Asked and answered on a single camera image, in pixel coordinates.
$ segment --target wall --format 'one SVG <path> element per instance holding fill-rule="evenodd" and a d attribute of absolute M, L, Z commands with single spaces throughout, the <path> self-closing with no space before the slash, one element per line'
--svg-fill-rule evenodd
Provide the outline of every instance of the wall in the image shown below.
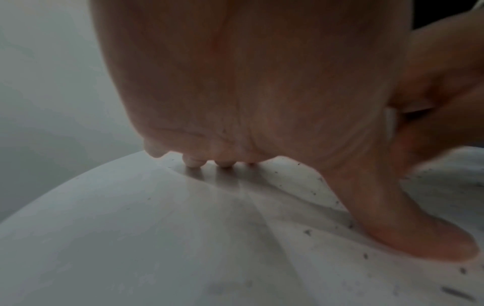
<path fill-rule="evenodd" d="M 65 1 L 0 1 L 0 222 L 62 182 L 142 148 L 85 2 Z"/>

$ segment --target white table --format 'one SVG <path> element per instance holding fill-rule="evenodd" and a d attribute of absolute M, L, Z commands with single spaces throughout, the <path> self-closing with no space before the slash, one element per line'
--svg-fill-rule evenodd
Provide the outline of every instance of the white table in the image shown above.
<path fill-rule="evenodd" d="M 484 248 L 484 151 L 403 182 Z M 484 258 L 443 264 L 367 238 L 320 177 L 279 158 L 186 169 L 140 152 L 0 224 L 1 306 L 484 305 Z"/>

